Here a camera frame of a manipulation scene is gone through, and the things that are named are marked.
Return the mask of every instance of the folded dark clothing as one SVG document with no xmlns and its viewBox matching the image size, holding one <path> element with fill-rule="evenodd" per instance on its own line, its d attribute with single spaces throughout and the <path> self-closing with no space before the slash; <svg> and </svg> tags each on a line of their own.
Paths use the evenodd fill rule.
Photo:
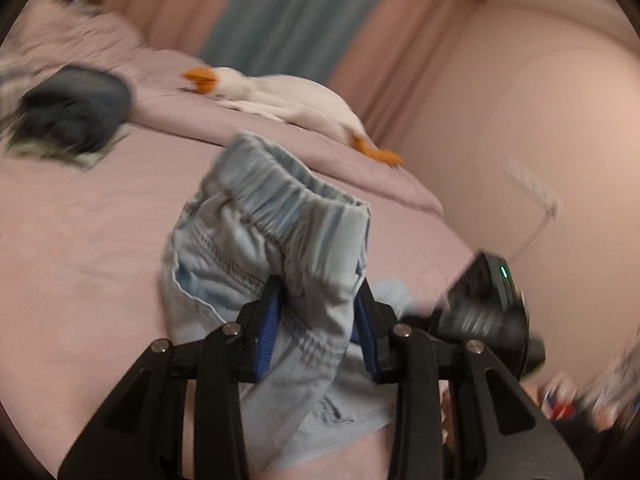
<svg viewBox="0 0 640 480">
<path fill-rule="evenodd" d="M 69 153 L 95 153 L 127 119 L 131 95 L 116 76 L 67 65 L 20 102 L 14 141 L 42 140 Z"/>
</svg>

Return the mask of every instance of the wall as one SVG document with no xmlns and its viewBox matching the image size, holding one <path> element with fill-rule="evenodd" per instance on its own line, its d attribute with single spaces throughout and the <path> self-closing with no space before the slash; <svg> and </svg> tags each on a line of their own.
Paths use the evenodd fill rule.
<svg viewBox="0 0 640 480">
<path fill-rule="evenodd" d="M 562 197 L 517 261 L 540 379 L 583 382 L 640 324 L 640 59 L 586 26 L 482 4 L 398 152 L 473 247 L 508 256 L 544 212 L 504 174 L 510 158 Z"/>
</svg>

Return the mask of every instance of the blue gripper pad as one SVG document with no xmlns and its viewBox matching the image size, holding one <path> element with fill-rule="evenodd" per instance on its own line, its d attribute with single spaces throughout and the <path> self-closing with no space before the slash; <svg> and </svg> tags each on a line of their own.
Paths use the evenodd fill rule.
<svg viewBox="0 0 640 480">
<path fill-rule="evenodd" d="M 351 342 L 359 344 L 362 348 L 364 367 L 367 373 L 371 376 L 371 379 L 375 382 L 380 374 L 380 371 L 378 370 L 376 340 L 369 322 L 369 315 L 367 314 L 364 300 L 360 293 L 358 293 L 353 301 L 353 308 L 355 314 L 355 326 L 353 327 L 353 333 L 351 333 Z"/>
<path fill-rule="evenodd" d="M 264 319 L 258 332 L 258 340 L 255 343 L 254 373 L 258 381 L 261 381 L 269 370 L 273 347 L 278 336 L 278 324 L 280 323 L 280 288 L 275 287 L 270 291 Z"/>
</svg>

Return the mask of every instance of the pink bed sheet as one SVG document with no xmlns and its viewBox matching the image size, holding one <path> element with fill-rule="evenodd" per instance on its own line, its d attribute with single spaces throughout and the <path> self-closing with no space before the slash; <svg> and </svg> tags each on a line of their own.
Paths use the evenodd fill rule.
<svg viewBox="0 0 640 480">
<path fill-rule="evenodd" d="M 106 394 L 165 335 L 164 240 L 222 150 L 127 128 L 86 173 L 0 157 L 0 399 L 54 474 Z M 428 306 L 468 262 L 469 248 L 438 213 L 321 177 L 370 203 L 370 280 L 397 278 Z M 385 478 L 387 433 L 277 476 Z"/>
</svg>

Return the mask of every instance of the light blue cloth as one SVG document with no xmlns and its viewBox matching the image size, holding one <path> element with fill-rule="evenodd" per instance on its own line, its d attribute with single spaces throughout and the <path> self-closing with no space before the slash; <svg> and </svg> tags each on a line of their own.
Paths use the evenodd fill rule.
<svg viewBox="0 0 640 480">
<path fill-rule="evenodd" d="M 251 76 L 324 84 L 379 0 L 231 0 L 200 57 Z"/>
<path fill-rule="evenodd" d="M 256 470 L 317 457 L 393 418 L 395 388 L 372 384 L 360 347 L 350 343 L 369 223 L 367 203 L 322 182 L 278 145 L 242 133 L 168 240 L 162 284 L 178 344 L 235 320 L 269 275 L 286 284 L 270 370 L 241 403 Z M 398 313 L 408 303 L 398 282 L 372 291 Z"/>
</svg>

